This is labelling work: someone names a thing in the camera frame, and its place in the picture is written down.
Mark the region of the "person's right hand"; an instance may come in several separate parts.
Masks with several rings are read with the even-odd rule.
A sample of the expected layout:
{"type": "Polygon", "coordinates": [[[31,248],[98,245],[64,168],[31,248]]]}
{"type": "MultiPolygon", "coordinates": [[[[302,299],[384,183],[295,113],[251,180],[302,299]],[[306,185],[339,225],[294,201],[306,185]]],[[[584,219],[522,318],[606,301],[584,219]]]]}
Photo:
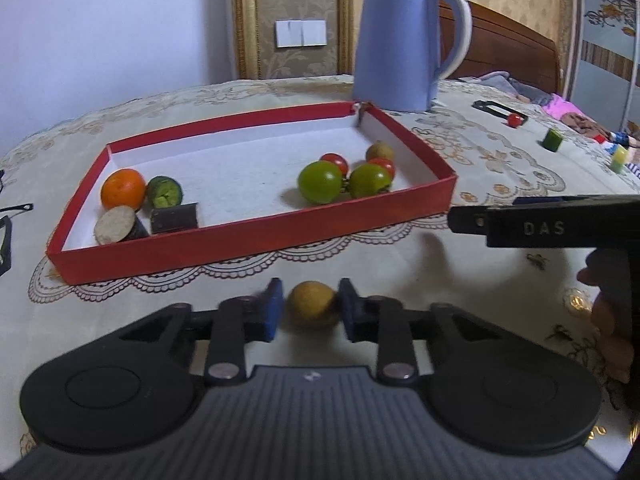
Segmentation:
{"type": "Polygon", "coordinates": [[[627,385],[634,362],[631,281],[627,255],[618,249],[595,249],[577,274],[582,284],[599,289],[590,322],[599,332],[598,349],[608,376],[627,385]]]}

